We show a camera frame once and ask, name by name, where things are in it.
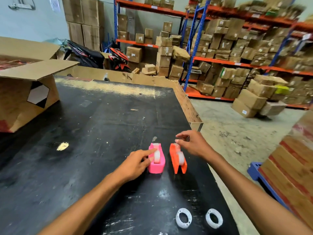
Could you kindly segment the person's right hand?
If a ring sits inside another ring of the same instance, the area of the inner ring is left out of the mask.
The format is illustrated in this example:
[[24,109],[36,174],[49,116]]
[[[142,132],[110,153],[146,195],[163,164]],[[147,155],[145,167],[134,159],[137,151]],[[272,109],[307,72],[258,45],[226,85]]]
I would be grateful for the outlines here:
[[187,141],[187,151],[195,156],[204,159],[206,162],[213,162],[218,153],[206,142],[202,134],[195,130],[186,130],[178,133],[176,139]]

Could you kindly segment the person's left hand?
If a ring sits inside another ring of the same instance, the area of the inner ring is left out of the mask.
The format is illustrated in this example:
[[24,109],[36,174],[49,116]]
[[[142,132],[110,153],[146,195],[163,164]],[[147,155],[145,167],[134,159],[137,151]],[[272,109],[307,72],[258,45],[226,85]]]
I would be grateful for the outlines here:
[[112,173],[113,177],[122,183],[138,178],[146,170],[146,168],[141,168],[142,158],[148,157],[155,150],[137,150],[131,152],[124,162]]

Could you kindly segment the pink tape dispenser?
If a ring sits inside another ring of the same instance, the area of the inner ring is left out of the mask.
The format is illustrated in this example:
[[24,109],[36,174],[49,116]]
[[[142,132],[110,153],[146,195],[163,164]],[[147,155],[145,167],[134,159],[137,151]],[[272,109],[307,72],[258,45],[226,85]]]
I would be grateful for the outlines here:
[[148,171],[152,174],[161,174],[164,170],[165,163],[166,163],[166,159],[165,159],[161,144],[160,143],[151,143],[151,145],[149,146],[149,150],[151,150],[151,149],[158,149],[160,151],[161,160],[160,160],[159,164],[154,164],[154,162],[151,162],[151,164],[148,166]]

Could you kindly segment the orange tape dispenser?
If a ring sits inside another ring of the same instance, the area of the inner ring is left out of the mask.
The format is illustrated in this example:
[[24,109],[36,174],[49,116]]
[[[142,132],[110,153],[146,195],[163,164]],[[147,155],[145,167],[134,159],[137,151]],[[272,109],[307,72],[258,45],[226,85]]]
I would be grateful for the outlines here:
[[179,168],[181,169],[182,174],[186,174],[186,171],[187,171],[186,159],[185,159],[184,165],[180,166],[179,162],[178,162],[178,154],[177,154],[178,151],[181,151],[181,147],[178,144],[176,144],[176,143],[172,143],[170,145],[169,152],[170,152],[170,157],[171,157],[171,161],[172,161],[172,166],[173,166],[173,169],[174,169],[174,174],[178,173]]

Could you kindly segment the person's left forearm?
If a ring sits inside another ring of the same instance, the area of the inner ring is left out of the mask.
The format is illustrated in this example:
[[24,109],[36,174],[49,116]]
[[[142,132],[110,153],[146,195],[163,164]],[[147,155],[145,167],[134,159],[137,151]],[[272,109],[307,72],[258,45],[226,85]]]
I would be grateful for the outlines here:
[[95,188],[71,205],[38,235],[83,235],[105,204],[125,183],[119,166]]

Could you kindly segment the person's right forearm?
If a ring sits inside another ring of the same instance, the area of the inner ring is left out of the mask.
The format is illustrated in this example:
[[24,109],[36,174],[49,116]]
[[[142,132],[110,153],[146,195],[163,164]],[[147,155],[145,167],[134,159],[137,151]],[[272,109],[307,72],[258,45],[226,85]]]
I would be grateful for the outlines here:
[[313,235],[307,225],[254,184],[220,154],[204,156],[260,235]]

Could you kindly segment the cardboard rim around table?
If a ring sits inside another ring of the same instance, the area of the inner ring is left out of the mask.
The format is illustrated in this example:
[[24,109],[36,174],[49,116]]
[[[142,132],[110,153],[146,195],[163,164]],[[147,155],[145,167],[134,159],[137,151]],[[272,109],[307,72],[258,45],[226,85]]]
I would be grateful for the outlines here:
[[57,75],[69,75],[74,78],[88,80],[104,80],[105,77],[108,77],[108,79],[113,82],[172,88],[191,129],[197,131],[201,131],[202,129],[203,122],[178,81],[169,80],[159,76],[148,76],[82,66],[71,67],[59,72]]

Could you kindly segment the blue plastic pallet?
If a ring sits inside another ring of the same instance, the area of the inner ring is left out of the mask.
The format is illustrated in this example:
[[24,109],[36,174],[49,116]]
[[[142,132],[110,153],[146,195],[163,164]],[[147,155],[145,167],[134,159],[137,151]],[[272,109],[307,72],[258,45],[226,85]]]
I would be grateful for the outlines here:
[[265,190],[265,192],[269,196],[278,201],[286,209],[291,211],[290,207],[283,200],[283,197],[274,190],[274,186],[271,186],[269,180],[266,179],[265,176],[261,174],[259,170],[261,165],[262,165],[261,162],[251,162],[247,169],[247,173],[252,178],[252,180],[257,181],[260,184],[260,186]]

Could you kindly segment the pile of cardboard boxes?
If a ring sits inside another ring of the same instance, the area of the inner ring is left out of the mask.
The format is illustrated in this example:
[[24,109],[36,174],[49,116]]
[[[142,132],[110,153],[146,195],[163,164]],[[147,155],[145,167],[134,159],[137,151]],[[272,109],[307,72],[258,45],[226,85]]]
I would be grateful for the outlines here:
[[179,80],[186,76],[183,63],[190,59],[188,52],[179,47],[182,37],[174,34],[172,22],[162,21],[163,16],[152,13],[150,16],[144,15],[150,20],[149,24],[162,28],[157,31],[145,28],[144,33],[135,34],[135,44],[126,49],[128,65],[131,70],[141,67],[140,72],[144,75]]

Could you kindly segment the shelves full of cardboard boxes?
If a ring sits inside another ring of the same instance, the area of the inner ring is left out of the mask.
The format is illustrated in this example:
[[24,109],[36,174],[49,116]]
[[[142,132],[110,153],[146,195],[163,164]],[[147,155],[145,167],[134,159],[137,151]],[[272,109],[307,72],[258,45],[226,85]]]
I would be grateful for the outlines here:
[[[205,6],[206,0],[189,0],[185,10],[194,13],[196,6]],[[251,0],[234,7],[236,0],[211,0],[210,5],[236,9],[239,12],[265,15],[271,18],[284,18],[298,22],[298,16],[306,9],[306,6],[297,5],[293,0]],[[259,24],[268,31],[248,30],[244,28],[244,19],[236,17],[213,17],[204,21],[200,35],[200,42],[196,50],[196,57],[228,60],[232,62],[247,63],[257,66],[268,66],[272,62],[280,45],[287,37],[289,27],[268,27]],[[190,27],[186,27],[183,48],[187,50]],[[198,30],[192,39],[190,56],[193,54],[194,45],[198,36]],[[294,31],[303,37],[287,38],[285,45],[279,53],[274,67],[280,67],[294,71],[313,72],[313,41],[309,38],[312,34]],[[186,75],[189,63],[186,64]],[[296,75],[288,72],[271,70],[266,73],[260,68],[243,68],[227,66],[224,64],[195,60],[189,82],[196,81],[198,91],[203,95],[210,95],[215,99],[237,98],[242,89],[247,88],[251,79],[256,75],[270,75],[282,77],[288,82],[289,94],[283,102],[289,105],[309,106],[313,105],[313,77]]]

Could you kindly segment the yellow-green packet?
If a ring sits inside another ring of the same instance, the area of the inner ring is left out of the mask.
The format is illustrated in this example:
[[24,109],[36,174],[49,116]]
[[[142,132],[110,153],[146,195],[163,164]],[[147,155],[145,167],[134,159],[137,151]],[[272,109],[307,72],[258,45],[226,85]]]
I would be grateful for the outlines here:
[[278,95],[288,95],[289,94],[290,88],[288,86],[275,85],[274,87],[276,88],[274,94],[278,94]]

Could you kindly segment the stack of red-striped cartons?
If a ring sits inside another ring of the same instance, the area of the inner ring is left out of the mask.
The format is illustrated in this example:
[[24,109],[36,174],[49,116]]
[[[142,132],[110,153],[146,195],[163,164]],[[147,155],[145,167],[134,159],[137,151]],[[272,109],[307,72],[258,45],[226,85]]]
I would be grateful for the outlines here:
[[313,107],[259,168],[287,208],[313,230]]

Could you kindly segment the large open cardboard box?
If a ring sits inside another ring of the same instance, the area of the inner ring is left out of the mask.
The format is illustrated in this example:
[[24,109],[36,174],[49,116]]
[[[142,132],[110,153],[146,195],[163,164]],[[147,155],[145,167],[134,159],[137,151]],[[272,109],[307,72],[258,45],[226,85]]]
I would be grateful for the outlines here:
[[59,101],[54,75],[78,65],[60,46],[0,36],[0,133],[14,133]]

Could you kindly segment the tall stack of big cartons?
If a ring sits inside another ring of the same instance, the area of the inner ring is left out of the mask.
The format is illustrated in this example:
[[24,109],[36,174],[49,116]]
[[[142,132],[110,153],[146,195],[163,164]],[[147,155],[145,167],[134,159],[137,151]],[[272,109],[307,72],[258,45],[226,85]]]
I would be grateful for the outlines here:
[[102,51],[104,3],[100,0],[62,0],[69,39],[91,50]]

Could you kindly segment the grey wall fixture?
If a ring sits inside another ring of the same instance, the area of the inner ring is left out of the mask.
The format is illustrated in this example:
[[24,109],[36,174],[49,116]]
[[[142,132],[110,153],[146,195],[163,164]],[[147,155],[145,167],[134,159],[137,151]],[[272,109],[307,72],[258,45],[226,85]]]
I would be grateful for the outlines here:
[[12,3],[8,5],[9,9],[17,11],[23,10],[36,10],[34,0],[12,0]]

